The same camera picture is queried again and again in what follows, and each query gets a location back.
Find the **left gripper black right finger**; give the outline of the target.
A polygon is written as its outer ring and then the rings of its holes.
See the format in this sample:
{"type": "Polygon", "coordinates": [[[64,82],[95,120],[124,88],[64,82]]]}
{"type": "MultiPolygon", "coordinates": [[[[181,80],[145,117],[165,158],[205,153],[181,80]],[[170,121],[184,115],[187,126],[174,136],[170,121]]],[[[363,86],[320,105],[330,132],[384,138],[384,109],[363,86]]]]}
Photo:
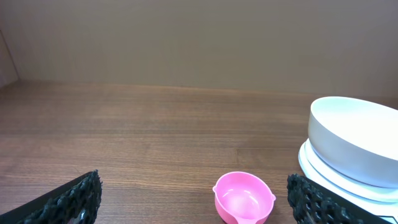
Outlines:
{"type": "Polygon", "coordinates": [[[297,223],[388,224],[318,183],[298,174],[287,178],[287,201],[297,223]]]}

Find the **pink plastic measuring scoop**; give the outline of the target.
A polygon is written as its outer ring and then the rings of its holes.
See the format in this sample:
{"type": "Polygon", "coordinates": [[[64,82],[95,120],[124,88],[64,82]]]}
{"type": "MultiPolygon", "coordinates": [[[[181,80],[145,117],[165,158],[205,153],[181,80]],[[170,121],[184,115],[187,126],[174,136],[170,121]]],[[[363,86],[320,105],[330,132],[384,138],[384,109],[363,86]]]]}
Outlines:
{"type": "Polygon", "coordinates": [[[263,224],[276,200],[263,180],[241,171],[222,175],[213,192],[216,211],[227,224],[263,224]]]}

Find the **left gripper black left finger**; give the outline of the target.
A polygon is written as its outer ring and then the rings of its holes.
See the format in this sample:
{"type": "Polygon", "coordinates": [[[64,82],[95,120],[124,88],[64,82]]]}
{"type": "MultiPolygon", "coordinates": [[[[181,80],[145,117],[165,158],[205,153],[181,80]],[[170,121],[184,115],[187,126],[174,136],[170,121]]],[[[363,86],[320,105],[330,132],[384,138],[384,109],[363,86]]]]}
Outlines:
{"type": "Polygon", "coordinates": [[[102,181],[97,170],[1,215],[2,224],[94,224],[100,208],[102,181]]]}

